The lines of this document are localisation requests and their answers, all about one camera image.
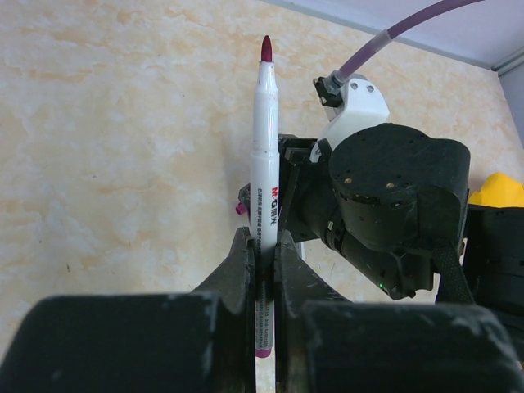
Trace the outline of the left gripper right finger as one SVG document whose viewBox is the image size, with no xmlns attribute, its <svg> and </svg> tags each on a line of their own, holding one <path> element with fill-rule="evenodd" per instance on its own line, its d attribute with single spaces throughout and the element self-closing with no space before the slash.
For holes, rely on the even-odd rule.
<svg viewBox="0 0 524 393">
<path fill-rule="evenodd" d="M 520 392 L 509 334 L 475 305 L 354 303 L 299 256 L 275 250 L 279 392 Z"/>
</svg>

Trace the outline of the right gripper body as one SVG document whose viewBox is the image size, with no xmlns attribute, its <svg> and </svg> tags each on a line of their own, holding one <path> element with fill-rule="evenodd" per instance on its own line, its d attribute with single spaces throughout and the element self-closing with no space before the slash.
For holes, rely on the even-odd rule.
<svg viewBox="0 0 524 393">
<path fill-rule="evenodd" d="M 340 209 L 328 173 L 328 163 L 309 156 L 316 140 L 281 135 L 279 229 L 295 242 L 320 239 L 326 246 L 340 244 Z"/>
</svg>

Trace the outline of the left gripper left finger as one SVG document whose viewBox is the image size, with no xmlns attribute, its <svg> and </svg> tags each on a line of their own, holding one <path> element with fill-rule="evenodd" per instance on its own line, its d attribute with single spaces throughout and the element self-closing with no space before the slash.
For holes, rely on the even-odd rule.
<svg viewBox="0 0 524 393">
<path fill-rule="evenodd" d="M 52 296 L 24 317 L 1 363 L 4 392 L 252 392 L 254 241 L 193 291 Z"/>
</svg>

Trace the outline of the purple pen cap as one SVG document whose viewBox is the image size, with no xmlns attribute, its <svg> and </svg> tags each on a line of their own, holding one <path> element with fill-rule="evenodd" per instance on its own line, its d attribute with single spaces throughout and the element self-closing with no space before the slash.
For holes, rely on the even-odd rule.
<svg viewBox="0 0 524 393">
<path fill-rule="evenodd" d="M 247 212 L 247 208 L 242 202 L 238 202 L 235 211 L 238 215 L 244 215 Z"/>
</svg>

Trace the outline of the white purple marker pen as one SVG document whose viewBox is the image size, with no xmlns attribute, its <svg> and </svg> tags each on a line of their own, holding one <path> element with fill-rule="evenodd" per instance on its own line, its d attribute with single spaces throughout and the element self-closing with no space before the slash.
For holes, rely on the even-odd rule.
<svg viewBox="0 0 524 393">
<path fill-rule="evenodd" d="M 253 106 L 250 230 L 255 241 L 255 356 L 273 348 L 273 264 L 279 218 L 279 93 L 273 49 L 263 38 Z"/>
</svg>

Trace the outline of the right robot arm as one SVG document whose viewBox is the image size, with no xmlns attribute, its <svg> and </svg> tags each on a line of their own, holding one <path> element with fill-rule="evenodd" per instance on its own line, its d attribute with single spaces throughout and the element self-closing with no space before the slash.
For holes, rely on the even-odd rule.
<svg viewBox="0 0 524 393">
<path fill-rule="evenodd" d="M 437 287 L 523 328 L 523 210 L 468 200 L 461 142 L 384 123 L 342 142 L 279 138 L 281 225 L 319 239 L 391 299 Z"/>
</svg>

